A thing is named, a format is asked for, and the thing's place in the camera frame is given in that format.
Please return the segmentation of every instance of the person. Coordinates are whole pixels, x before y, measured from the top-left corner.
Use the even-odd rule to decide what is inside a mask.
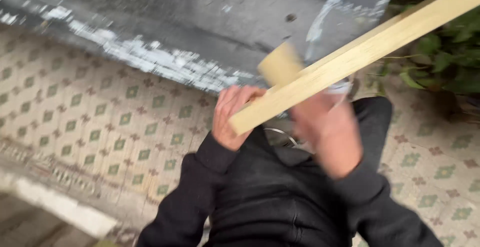
[[[138,247],[442,246],[416,213],[390,198],[376,172],[392,106],[384,97],[334,106],[322,92],[290,109],[294,130],[316,154],[268,144],[262,127],[236,135],[228,120],[265,90],[222,90],[213,128],[183,158],[178,187],[140,233]]]

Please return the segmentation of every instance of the wooden board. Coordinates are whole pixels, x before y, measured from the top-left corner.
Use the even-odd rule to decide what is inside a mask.
[[[230,124],[245,133],[478,5],[480,0],[426,0],[305,68],[295,81],[239,111]]]

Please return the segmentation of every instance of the hand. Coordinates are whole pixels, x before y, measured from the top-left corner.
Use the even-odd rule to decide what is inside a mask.
[[[251,130],[237,135],[229,124],[230,117],[238,112],[245,103],[257,97],[261,97],[267,92],[254,86],[238,87],[233,85],[220,92],[215,113],[213,116],[212,135],[220,145],[231,151],[237,151],[252,132]]]
[[[319,92],[294,106],[295,133],[311,143],[316,160],[333,179],[346,177],[363,154],[358,122],[349,102],[334,106],[332,96]]]

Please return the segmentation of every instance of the hoodie sleeve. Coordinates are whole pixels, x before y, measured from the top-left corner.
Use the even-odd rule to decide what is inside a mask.
[[[195,247],[215,207],[216,190],[236,156],[208,133],[197,153],[183,158],[178,187],[162,200],[155,219],[140,233],[137,247]]]
[[[393,201],[387,179],[366,162],[333,187],[346,203],[351,231],[358,231],[370,247],[442,246],[415,212]]]

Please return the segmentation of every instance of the black pants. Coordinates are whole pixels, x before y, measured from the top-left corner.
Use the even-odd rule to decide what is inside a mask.
[[[363,161],[376,170],[392,105],[384,97],[372,97],[353,102],[353,108]],[[268,238],[305,246],[351,246],[356,231],[347,227],[345,207],[331,190],[330,179],[312,158],[287,163],[268,144],[263,129],[255,128],[216,197],[211,242],[221,245],[243,238]]]

